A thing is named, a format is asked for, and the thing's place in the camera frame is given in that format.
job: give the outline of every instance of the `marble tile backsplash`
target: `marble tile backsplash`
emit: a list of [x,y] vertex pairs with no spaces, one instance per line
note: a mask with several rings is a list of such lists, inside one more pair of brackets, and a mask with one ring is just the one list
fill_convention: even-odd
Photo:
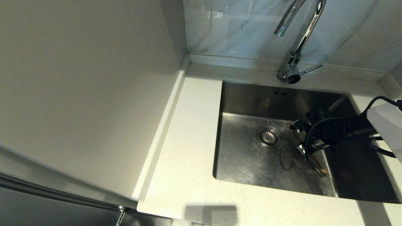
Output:
[[[188,50],[283,60],[315,4],[306,1],[278,37],[273,32],[291,1],[184,0]],[[390,71],[402,60],[401,11],[400,0],[328,0],[301,62]]]

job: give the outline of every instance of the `sink basin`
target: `sink basin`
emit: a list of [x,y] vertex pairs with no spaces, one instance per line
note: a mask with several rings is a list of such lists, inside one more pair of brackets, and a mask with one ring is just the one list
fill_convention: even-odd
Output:
[[224,82],[213,176],[223,181],[365,201],[399,203],[368,137],[340,142],[336,151],[306,162],[297,149],[304,136],[289,129],[310,122],[312,109],[356,116],[346,95]]

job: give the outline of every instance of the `black power cord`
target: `black power cord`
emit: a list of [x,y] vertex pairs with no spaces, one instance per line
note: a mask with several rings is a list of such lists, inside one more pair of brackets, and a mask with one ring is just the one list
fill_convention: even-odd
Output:
[[395,102],[395,101],[393,101],[393,100],[391,100],[391,99],[389,99],[387,97],[378,96],[378,97],[375,97],[373,100],[370,101],[369,105],[367,105],[366,109],[361,114],[367,113],[367,111],[374,104],[374,102],[377,101],[377,100],[380,100],[380,99],[387,101],[388,103],[398,107],[399,109],[402,108],[402,102],[397,103],[397,102]]
[[383,155],[386,155],[386,156],[389,156],[389,157],[392,157],[392,158],[396,158],[396,156],[392,152],[389,152],[387,150],[384,150],[382,148],[379,148],[379,147],[375,146],[372,142],[376,141],[376,140],[384,140],[384,139],[382,139],[382,137],[372,137],[372,138],[370,138],[370,147],[372,149],[374,149],[376,152],[378,152],[380,154],[383,154]]
[[[370,101],[369,105],[367,105],[366,109],[361,113],[361,115],[362,115],[362,114],[366,114],[367,111],[369,110],[369,108],[372,107],[372,105],[374,104],[374,102],[377,101],[377,100],[380,100],[380,99],[381,99],[381,100],[384,100],[384,101],[386,101],[386,102],[388,102],[388,103],[390,103],[390,104],[392,104],[392,105],[394,105],[394,106],[396,106],[396,107],[398,107],[398,109],[400,109],[400,110],[402,111],[402,101],[401,101],[401,100],[398,100],[398,102],[395,102],[395,101],[393,101],[393,100],[391,100],[391,99],[389,99],[389,98],[387,98],[387,97],[378,96],[378,97],[375,97],[374,99],[372,99],[372,100]],[[304,156],[305,156],[305,158],[306,158],[306,161],[308,160],[308,148],[309,148],[308,145],[309,145],[309,140],[310,140],[311,134],[314,133],[313,131],[314,131],[315,129],[317,129],[317,127],[318,127],[319,124],[322,124],[323,122],[326,122],[326,121],[332,120],[332,119],[341,119],[341,118],[327,118],[327,119],[321,120],[321,121],[317,122],[317,123],[310,129],[310,131],[308,132],[308,134],[307,134],[307,136],[306,136],[306,146],[305,146],[305,148],[304,148],[304,150],[305,150]],[[386,150],[384,150],[384,149],[382,149],[382,148],[379,148],[379,147],[375,146],[374,144],[372,144],[372,141],[375,141],[375,140],[383,140],[383,139],[382,139],[381,137],[372,137],[372,138],[370,139],[370,146],[371,146],[374,150],[376,150],[378,153],[381,153],[381,154],[383,154],[383,155],[396,158],[396,156],[395,156],[392,152],[386,151]]]

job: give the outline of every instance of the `white device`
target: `white device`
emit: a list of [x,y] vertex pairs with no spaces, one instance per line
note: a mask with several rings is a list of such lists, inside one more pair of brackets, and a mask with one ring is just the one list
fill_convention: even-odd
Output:
[[402,111],[385,103],[368,109],[367,119],[402,163]]

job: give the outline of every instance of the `sink drain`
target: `sink drain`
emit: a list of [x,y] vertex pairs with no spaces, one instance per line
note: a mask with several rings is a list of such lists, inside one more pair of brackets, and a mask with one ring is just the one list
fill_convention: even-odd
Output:
[[279,132],[272,127],[262,127],[256,133],[258,142],[266,148],[275,148],[281,144]]

